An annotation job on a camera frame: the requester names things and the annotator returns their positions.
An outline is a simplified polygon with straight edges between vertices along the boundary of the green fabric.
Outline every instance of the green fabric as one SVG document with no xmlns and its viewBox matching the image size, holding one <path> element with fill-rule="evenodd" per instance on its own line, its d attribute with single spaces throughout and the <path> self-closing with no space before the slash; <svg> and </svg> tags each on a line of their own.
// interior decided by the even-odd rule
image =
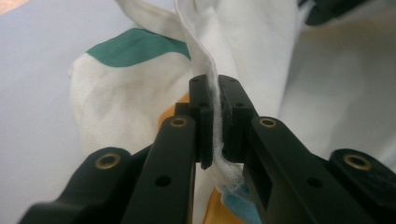
<svg viewBox="0 0 396 224">
<path fill-rule="evenodd" d="M 135 28 L 98 44 L 87 52 L 111 67 L 133 66 L 167 52 L 178 52 L 191 59 L 184 42 Z"/>
</svg>

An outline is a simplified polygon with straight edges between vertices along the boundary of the wooden floor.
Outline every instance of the wooden floor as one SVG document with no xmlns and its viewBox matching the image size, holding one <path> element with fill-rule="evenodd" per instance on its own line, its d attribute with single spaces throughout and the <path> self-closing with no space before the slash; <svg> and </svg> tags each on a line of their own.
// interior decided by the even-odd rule
<svg viewBox="0 0 396 224">
<path fill-rule="evenodd" d="M 29 0 L 0 0 L 0 15 L 20 7 L 21 5 L 29 2 Z"/>
</svg>

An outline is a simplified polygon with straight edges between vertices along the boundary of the green stripe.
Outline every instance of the green stripe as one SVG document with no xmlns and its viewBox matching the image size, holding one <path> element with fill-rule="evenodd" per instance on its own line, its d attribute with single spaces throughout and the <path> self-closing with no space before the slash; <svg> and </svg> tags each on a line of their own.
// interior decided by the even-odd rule
<svg viewBox="0 0 396 224">
<path fill-rule="evenodd" d="M 87 52 L 99 62 L 112 67 L 132 66 L 167 52 L 178 52 L 191 59 L 184 42 L 142 29 L 131 29 Z"/>
</svg>

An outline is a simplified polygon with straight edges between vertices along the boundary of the blue fabric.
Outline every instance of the blue fabric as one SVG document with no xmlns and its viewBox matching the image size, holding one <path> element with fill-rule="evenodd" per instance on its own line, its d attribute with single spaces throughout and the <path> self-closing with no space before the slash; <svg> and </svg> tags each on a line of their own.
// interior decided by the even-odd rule
<svg viewBox="0 0 396 224">
<path fill-rule="evenodd" d="M 236 216 L 246 221 L 247 224 L 262 223 L 245 183 L 226 187 L 222 192 L 221 202 Z"/>
</svg>

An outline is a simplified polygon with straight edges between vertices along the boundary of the cloth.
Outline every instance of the cloth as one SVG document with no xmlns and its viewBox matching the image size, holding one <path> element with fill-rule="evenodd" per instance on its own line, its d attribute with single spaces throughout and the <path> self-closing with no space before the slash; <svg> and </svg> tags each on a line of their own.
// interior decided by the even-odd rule
<svg viewBox="0 0 396 224">
<path fill-rule="evenodd" d="M 175 14 L 145 1 L 118 2 L 143 29 L 132 29 L 90 49 L 71 69 L 72 105 L 84 149 L 90 153 L 102 147 L 122 147 L 134 153 L 149 145 L 162 112 L 187 93 L 191 77 L 206 74 L 215 109 L 214 160 L 207 172 L 197 170 L 194 223 L 203 220 L 205 212 L 196 209 L 202 209 L 208 201 L 211 191 L 208 176 L 222 193 L 222 202 L 234 214 L 247 223 L 260 222 L 241 167 L 221 155 L 218 75 L 237 78 L 259 114 L 283 119 L 314 153 L 326 155 L 343 143 L 342 147 L 358 146 L 354 148 L 374 152 L 388 166 L 395 165 L 396 124 L 391 118 L 396 112 L 391 97 L 396 93 L 391 88 L 395 81 L 395 50 L 383 54 L 384 47 L 370 47 L 378 56 L 385 57 L 378 57 L 381 60 L 374 64 L 376 69 L 386 67 L 385 72 L 379 70 L 383 72 L 380 79 L 387 84 L 375 82 L 378 79 L 370 72 L 370 76 L 362 76 L 367 71 L 360 68 L 367 61 L 358 58 L 371 52 L 365 51 L 364 46 L 372 40 L 379 44 L 385 38 L 387 41 L 380 46 L 387 44 L 390 49 L 396 46 L 394 28 L 389 24 L 391 15 L 356 21 L 350 26 L 340 24 L 304 31 L 292 55 L 304 17 L 312 6 L 309 3 L 298 8 L 294 1 L 176 0 Z M 365 27 L 367 23 L 375 25 Z M 355 29 L 356 24 L 362 25 L 360 31 Z M 376 35 L 363 35 L 373 28 Z M 347 43 L 354 45 L 342 44 L 344 34 L 350 38 Z M 357 36 L 364 38 L 353 42 Z M 338 48 L 331 37 L 339 38 Z M 329 69 L 324 72 L 311 61 L 326 64 Z M 382 84 L 387 86 L 386 90 L 378 94 L 374 89 L 382 88 Z M 386 111 L 373 111 L 371 101 L 357 102 L 361 94 L 370 94 L 377 103 L 375 108 Z M 348 111 L 351 104 L 357 107 Z M 367 110 L 373 111 L 371 115 L 386 116 L 370 121 Z M 384 126 L 377 125 L 375 130 L 380 134 L 360 139 L 359 128 L 373 129 L 377 121 L 386 123 L 387 128 L 382 130 Z M 331 144 L 335 133 L 342 141 Z"/>
</svg>

